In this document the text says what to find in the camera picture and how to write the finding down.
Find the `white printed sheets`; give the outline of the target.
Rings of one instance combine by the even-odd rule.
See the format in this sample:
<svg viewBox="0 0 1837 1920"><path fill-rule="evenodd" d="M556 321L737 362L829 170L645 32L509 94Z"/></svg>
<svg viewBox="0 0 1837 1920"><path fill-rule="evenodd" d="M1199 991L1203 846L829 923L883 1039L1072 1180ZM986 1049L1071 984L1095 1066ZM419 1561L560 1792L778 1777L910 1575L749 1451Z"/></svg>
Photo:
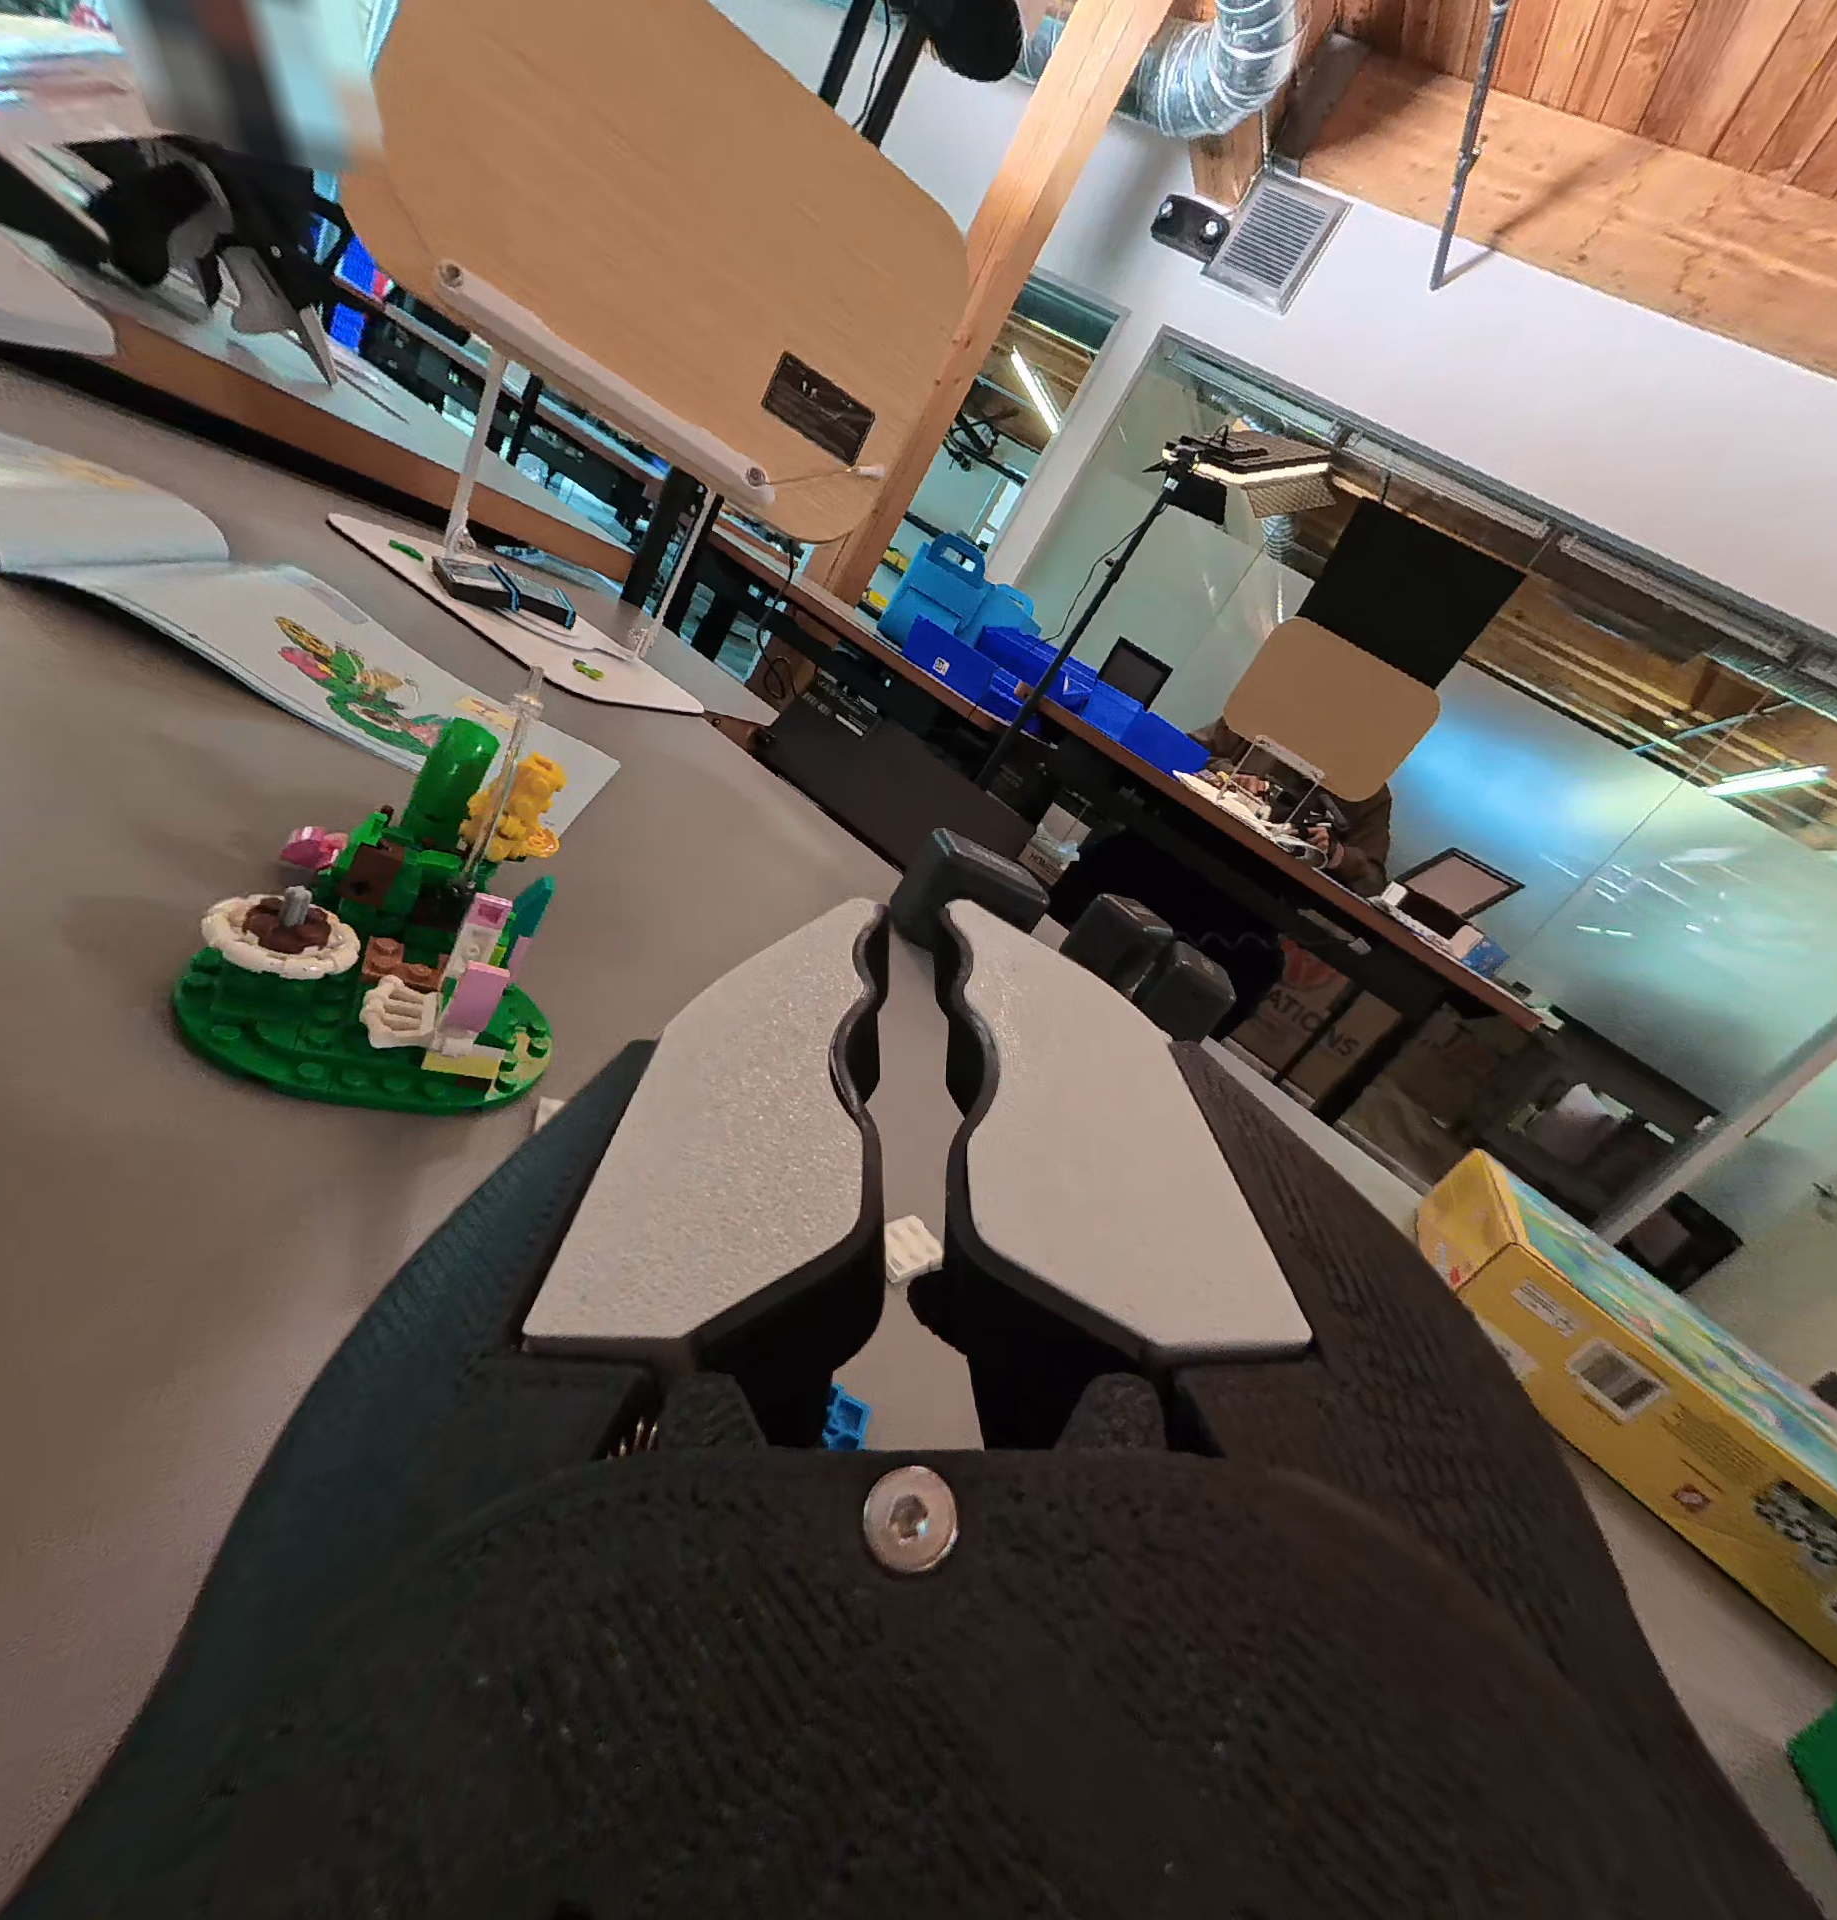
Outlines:
<svg viewBox="0 0 1837 1920"><path fill-rule="evenodd" d="M113 323L3 229L0 344L92 359L117 352Z"/></svg>

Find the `black round object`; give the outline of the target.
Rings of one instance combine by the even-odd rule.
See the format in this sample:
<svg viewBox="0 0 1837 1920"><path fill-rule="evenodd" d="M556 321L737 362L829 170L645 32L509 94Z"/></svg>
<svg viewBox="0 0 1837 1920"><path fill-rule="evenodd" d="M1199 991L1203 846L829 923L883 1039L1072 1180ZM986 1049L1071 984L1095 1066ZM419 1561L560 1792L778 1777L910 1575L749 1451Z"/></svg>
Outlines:
<svg viewBox="0 0 1837 1920"><path fill-rule="evenodd" d="M1025 12L1019 1L889 1L903 27L917 27L951 71L977 84L996 84L1022 57Z"/></svg>

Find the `wooden post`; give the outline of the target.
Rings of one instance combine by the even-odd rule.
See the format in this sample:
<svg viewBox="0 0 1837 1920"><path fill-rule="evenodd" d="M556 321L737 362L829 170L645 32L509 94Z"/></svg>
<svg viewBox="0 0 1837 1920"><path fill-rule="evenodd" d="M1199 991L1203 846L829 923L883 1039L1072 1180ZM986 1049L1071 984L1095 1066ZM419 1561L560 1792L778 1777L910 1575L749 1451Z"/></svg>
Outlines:
<svg viewBox="0 0 1837 1920"><path fill-rule="evenodd" d="M969 298L917 424L885 461L863 524L823 545L811 576L852 609L971 392L1074 184L1172 15L1170 1L1076 1L967 234Z"/></svg>

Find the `yellow lego box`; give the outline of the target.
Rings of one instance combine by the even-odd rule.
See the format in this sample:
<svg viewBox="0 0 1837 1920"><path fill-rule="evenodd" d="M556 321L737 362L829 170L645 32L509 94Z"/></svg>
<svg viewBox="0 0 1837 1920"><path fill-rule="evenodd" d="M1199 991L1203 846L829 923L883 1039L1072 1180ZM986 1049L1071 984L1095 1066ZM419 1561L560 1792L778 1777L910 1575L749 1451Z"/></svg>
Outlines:
<svg viewBox="0 0 1837 1920"><path fill-rule="evenodd" d="M1837 1668L1837 1409L1482 1150L1416 1235L1542 1417Z"/></svg>

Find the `wall air vent grille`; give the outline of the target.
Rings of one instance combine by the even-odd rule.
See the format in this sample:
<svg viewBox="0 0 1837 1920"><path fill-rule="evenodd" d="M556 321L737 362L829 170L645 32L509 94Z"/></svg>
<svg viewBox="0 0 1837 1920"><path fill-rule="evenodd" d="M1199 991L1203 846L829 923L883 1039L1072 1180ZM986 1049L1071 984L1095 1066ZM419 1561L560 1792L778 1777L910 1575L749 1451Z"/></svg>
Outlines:
<svg viewBox="0 0 1837 1920"><path fill-rule="evenodd" d="M1352 207L1350 198L1270 168L1232 216L1203 277L1284 318Z"/></svg>

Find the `stack of blue storage bins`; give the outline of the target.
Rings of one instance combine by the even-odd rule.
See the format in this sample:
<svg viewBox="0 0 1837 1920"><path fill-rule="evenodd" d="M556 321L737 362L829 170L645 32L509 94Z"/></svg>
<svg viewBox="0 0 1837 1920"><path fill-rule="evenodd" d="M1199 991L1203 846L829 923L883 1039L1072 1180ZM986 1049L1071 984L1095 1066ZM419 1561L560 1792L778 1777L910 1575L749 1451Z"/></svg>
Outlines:
<svg viewBox="0 0 1837 1920"><path fill-rule="evenodd" d="M986 577L974 542L926 540L890 594L878 635L932 682L1011 724L1059 651L1039 633L1032 600ZM1160 716L1109 674L1071 655L1045 687L1027 732L1059 710L1172 777L1199 776L1212 750Z"/></svg>

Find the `brown office desk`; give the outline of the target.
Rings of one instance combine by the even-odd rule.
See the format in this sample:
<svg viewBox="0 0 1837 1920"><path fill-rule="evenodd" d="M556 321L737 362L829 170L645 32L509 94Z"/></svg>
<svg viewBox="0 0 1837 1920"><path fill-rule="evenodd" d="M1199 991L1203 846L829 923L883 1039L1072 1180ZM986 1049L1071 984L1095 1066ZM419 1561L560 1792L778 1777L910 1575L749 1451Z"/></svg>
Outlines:
<svg viewBox="0 0 1837 1920"><path fill-rule="evenodd" d="M977 798L971 776L938 753L932 732L949 719L955 741L990 746L999 725L988 712L907 659L829 592L789 577L769 549L732 533L712 533L711 545L769 601L787 608L787 646L813 669L807 689L761 725L754 758L890 864L904 866L938 823L994 831L996 847L1017 854L1050 802L1072 802L1090 820L1142 831L1295 944L1325 956L1399 1012L1409 1030L1445 1005L1506 1017L1526 1034L1540 1028L1526 1001L1423 931L1067 707L1045 707L1049 735L1022 733L1009 772L999 776L999 795Z"/></svg>

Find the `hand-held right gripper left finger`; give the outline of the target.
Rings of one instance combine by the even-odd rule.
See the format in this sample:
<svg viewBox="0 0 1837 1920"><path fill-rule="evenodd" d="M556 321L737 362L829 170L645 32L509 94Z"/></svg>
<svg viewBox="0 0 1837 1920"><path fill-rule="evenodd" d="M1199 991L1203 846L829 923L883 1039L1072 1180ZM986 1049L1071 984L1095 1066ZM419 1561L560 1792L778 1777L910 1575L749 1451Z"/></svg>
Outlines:
<svg viewBox="0 0 1837 1920"><path fill-rule="evenodd" d="M531 1352L840 1365L883 1315L889 921L852 897L666 1022L523 1320Z"/></svg>

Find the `small wooden board stand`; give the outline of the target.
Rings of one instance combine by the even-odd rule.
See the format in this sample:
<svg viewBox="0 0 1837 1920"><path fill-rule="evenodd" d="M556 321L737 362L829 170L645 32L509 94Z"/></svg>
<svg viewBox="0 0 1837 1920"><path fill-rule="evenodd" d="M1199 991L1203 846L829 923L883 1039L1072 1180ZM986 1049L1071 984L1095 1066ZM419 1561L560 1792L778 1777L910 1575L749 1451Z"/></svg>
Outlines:
<svg viewBox="0 0 1837 1920"><path fill-rule="evenodd" d="M1352 803L1376 798L1439 717L1433 686L1303 615L1270 632L1221 707L1225 728Z"/></svg>

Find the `black tool with grey tips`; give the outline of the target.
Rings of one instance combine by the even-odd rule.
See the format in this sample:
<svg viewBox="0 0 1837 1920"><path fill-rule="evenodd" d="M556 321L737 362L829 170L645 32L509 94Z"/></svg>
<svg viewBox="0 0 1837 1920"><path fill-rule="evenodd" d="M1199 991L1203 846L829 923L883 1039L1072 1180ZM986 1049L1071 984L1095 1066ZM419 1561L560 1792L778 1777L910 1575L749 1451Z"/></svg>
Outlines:
<svg viewBox="0 0 1837 1920"><path fill-rule="evenodd" d="M98 177L87 210L113 273L143 290L185 275L210 311L231 294L234 334L293 340L337 386L324 308L355 228L313 168L190 135L80 139L66 155Z"/></svg>

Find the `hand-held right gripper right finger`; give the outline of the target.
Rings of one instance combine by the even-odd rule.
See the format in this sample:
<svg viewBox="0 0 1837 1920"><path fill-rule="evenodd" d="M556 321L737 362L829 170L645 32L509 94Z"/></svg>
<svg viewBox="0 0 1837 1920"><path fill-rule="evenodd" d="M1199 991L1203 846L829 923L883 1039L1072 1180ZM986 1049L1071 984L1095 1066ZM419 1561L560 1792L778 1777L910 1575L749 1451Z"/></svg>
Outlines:
<svg viewBox="0 0 1837 1920"><path fill-rule="evenodd" d="M1303 1312L1172 1037L1097 972L974 899L938 915L961 1125L944 1262L1139 1365L1286 1359Z"/></svg>

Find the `black battery pack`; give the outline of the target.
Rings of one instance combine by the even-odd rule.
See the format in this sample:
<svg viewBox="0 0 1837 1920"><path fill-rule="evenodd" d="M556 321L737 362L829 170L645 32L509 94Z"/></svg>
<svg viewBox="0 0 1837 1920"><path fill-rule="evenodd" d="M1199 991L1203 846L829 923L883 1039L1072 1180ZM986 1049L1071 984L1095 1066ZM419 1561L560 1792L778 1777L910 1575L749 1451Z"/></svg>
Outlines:
<svg viewBox="0 0 1837 1920"><path fill-rule="evenodd" d="M579 613L560 588L533 582L504 565L465 554L436 554L429 562L440 592L463 608L527 617L549 632L573 633Z"/></svg>

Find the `light panel on tripod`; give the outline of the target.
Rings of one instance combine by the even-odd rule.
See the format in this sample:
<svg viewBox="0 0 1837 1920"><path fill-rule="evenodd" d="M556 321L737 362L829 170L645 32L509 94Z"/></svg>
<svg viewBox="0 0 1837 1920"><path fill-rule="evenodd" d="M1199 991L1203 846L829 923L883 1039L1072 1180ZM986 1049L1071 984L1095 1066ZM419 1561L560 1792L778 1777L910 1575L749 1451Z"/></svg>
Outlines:
<svg viewBox="0 0 1837 1920"><path fill-rule="evenodd" d="M980 764L977 776L980 792L990 793L994 789L1029 722L1047 706L1052 686L1060 679L1089 626L1120 588L1142 544L1165 514L1196 515L1221 530L1228 517L1228 500L1233 494L1240 494L1251 508L1266 510L1267 515L1290 515L1314 501L1325 503L1332 488L1333 451L1262 430L1225 426L1212 436L1179 434L1172 437L1146 471L1157 477L1157 492L1146 515L1111 547L1095 589L1067 622L1060 633L1062 643L1037 679L1029 684L1020 712L1006 724Z"/></svg>

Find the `wooden edged table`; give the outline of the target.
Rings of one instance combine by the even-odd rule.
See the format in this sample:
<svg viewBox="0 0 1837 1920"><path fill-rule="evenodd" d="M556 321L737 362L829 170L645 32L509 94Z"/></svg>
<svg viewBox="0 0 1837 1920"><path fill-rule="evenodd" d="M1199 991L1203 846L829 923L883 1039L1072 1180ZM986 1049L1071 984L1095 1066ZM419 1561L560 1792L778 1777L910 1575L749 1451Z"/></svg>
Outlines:
<svg viewBox="0 0 1837 1920"><path fill-rule="evenodd" d="M152 389L209 420L291 450L301 460L355 475L348 483L411 501L407 512L447 517L469 427L442 416L369 362L335 347L337 380L324 384L307 354L285 337L239 337L217 321L190 323L117 294L92 311L108 323L108 354L69 349L66 334L39 323L26 340L4 331L0 347L62 357L66 370L113 376ZM630 555L612 536L509 461L485 456L469 501L470 532L517 542L622 584Z"/></svg>

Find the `lego instruction booklet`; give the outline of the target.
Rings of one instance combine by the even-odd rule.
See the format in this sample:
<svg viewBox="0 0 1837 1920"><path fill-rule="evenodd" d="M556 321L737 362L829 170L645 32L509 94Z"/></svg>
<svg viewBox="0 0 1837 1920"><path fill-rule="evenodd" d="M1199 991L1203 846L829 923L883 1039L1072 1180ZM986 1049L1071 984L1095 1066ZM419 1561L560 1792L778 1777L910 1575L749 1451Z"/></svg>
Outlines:
<svg viewBox="0 0 1837 1920"><path fill-rule="evenodd" d="M455 717L506 743L506 702L291 563L234 562L182 498L0 431L0 576L96 597L270 703L416 772Z"/></svg>

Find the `green lego flower model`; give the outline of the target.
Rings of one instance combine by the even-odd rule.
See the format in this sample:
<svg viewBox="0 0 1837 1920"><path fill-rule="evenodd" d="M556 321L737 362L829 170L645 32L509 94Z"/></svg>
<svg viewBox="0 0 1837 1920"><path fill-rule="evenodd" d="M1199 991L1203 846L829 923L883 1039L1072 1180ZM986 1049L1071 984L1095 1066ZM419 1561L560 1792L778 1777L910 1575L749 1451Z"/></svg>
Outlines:
<svg viewBox="0 0 1837 1920"><path fill-rule="evenodd" d="M447 722L400 810L294 831L285 856L313 856L313 875L210 903L170 991L194 1054L287 1096L416 1116L494 1111L538 1081L553 1034L520 972L555 879L510 894L502 870L559 852L547 814L567 772L533 743L542 679L533 667L499 724Z"/></svg>

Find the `silver ventilation duct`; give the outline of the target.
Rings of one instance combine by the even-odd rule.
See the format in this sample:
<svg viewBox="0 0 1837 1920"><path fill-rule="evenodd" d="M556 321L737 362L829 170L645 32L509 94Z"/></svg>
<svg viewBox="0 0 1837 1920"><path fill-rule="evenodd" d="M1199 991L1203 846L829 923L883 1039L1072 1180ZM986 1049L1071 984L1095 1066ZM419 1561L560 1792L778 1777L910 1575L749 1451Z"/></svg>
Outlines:
<svg viewBox="0 0 1837 1920"><path fill-rule="evenodd" d="M1177 139L1241 128L1290 84L1307 26L1302 1L1218 1L1174 19L1146 50L1120 112Z"/></svg>

